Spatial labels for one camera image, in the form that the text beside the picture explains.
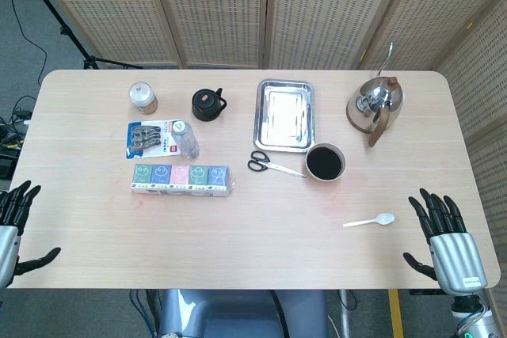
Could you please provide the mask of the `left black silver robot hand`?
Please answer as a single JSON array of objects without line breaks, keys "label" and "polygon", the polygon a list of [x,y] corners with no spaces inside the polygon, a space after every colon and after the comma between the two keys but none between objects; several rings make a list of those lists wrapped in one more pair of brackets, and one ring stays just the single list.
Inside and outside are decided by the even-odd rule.
[{"label": "left black silver robot hand", "polygon": [[7,288],[16,276],[24,275],[50,264],[61,252],[53,248],[47,255],[20,262],[19,248],[30,208],[41,190],[27,180],[10,191],[0,191],[0,289]]}]

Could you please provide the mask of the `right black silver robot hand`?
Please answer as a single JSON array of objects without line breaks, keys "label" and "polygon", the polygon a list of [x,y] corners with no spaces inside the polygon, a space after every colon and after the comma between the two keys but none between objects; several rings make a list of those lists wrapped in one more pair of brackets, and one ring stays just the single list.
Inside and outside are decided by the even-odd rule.
[{"label": "right black silver robot hand", "polygon": [[410,253],[402,254],[404,260],[416,272],[437,281],[445,294],[477,294],[488,282],[478,247],[460,209],[449,196],[440,197],[424,188],[420,194],[425,205],[413,196],[408,200],[418,217],[433,264],[423,264]]}]

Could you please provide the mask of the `white plastic spoon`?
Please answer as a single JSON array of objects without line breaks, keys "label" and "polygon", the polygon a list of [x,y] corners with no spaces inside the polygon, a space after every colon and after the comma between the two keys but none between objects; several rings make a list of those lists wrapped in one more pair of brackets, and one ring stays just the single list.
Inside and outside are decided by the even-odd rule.
[{"label": "white plastic spoon", "polygon": [[381,226],[386,226],[391,224],[395,220],[395,216],[390,213],[380,213],[372,219],[355,221],[355,222],[347,222],[344,223],[343,227],[354,227],[354,226],[362,226],[367,224],[378,224]]}]

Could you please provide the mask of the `white bowl of dark liquid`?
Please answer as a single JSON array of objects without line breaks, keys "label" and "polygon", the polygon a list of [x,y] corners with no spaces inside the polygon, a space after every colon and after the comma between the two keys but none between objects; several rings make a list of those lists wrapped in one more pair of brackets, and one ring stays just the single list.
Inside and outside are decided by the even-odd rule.
[{"label": "white bowl of dark liquid", "polygon": [[335,145],[323,142],[307,151],[305,165],[316,180],[332,182],[345,171],[345,155]]}]

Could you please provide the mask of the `binder clips blister pack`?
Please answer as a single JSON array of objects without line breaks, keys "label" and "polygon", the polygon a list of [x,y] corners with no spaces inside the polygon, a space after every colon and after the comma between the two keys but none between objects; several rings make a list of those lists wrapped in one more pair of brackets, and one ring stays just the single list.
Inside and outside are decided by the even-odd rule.
[{"label": "binder clips blister pack", "polygon": [[172,130],[175,120],[150,120],[128,125],[126,158],[158,158],[181,154]]}]

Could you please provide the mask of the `multicolour tissue packets bundle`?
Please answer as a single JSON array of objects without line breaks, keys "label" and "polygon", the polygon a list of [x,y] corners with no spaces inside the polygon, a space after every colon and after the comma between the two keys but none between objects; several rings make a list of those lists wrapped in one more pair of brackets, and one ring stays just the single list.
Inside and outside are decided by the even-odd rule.
[{"label": "multicolour tissue packets bundle", "polygon": [[229,196],[235,186],[226,165],[136,164],[131,190],[173,196]]}]

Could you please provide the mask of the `glass jar with white lid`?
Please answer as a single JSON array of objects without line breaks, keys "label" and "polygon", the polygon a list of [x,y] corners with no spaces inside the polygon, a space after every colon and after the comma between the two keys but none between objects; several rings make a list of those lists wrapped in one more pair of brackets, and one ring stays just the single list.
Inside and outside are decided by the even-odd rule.
[{"label": "glass jar with white lid", "polygon": [[131,85],[129,96],[133,105],[144,115],[152,114],[158,109],[158,98],[146,82]]}]

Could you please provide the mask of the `clear plastic water bottle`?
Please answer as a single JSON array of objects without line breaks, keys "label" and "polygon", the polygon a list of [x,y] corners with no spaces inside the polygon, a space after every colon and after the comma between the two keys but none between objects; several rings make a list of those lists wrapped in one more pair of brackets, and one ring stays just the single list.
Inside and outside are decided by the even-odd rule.
[{"label": "clear plastic water bottle", "polygon": [[188,159],[199,156],[200,146],[189,123],[183,120],[173,121],[171,135],[182,155]]}]

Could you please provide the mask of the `black tripod stand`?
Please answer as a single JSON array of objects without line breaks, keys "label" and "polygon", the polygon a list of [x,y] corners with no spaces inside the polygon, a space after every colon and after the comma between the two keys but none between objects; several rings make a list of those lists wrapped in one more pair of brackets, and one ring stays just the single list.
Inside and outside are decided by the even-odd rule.
[{"label": "black tripod stand", "polygon": [[79,50],[83,57],[83,68],[85,70],[87,69],[95,69],[99,70],[100,67],[98,66],[98,63],[107,63],[112,64],[113,66],[121,66],[123,69],[136,69],[136,70],[142,70],[142,66],[138,66],[131,63],[123,63],[118,62],[110,59],[104,59],[100,57],[96,57],[94,55],[90,55],[88,51],[85,49],[85,47],[81,44],[78,37],[74,34],[72,28],[64,21],[63,17],[60,15],[58,10],[54,7],[54,5],[51,3],[50,0],[42,0],[42,2],[46,5],[48,10],[51,12],[52,16],[58,21],[60,25],[60,34],[63,36],[67,36],[70,38],[71,42],[74,44],[74,46]]}]

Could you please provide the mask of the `stainless steel tray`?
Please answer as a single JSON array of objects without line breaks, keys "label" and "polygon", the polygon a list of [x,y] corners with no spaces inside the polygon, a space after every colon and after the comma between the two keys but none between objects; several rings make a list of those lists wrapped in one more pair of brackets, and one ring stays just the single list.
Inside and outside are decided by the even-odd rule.
[{"label": "stainless steel tray", "polygon": [[306,153],[314,145],[309,82],[265,79],[257,87],[253,142],[262,150]]}]

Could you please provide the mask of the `grey robot torso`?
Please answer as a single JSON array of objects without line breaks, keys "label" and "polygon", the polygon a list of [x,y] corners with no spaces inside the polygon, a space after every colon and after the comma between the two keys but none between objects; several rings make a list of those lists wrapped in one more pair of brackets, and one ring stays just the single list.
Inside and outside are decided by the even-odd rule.
[{"label": "grey robot torso", "polygon": [[157,338],[328,338],[319,290],[164,291]]}]

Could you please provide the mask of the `small black teapot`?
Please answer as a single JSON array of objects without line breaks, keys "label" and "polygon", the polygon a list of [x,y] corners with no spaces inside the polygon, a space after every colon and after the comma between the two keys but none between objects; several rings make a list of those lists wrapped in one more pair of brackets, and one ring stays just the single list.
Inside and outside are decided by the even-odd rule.
[{"label": "small black teapot", "polygon": [[219,117],[227,107],[227,101],[222,97],[222,88],[216,91],[200,89],[193,94],[192,113],[201,121],[209,122]]}]

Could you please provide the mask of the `woven wooden folding screen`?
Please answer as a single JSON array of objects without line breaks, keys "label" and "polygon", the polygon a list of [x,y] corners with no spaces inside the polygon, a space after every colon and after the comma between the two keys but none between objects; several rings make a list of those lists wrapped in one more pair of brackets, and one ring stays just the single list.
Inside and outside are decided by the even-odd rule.
[{"label": "woven wooden folding screen", "polygon": [[56,0],[95,52],[184,68],[434,67],[489,0]]}]

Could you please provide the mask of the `black-handled scissors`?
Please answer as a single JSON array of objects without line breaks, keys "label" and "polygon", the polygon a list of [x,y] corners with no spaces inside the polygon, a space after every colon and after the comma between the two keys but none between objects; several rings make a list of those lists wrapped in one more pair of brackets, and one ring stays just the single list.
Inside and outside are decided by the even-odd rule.
[{"label": "black-handled scissors", "polygon": [[260,173],[264,172],[268,169],[276,170],[277,172],[285,173],[294,177],[302,177],[306,176],[300,172],[297,172],[293,169],[289,169],[282,165],[274,164],[271,162],[269,156],[260,150],[254,150],[250,153],[250,159],[247,162],[247,166],[250,170]]}]

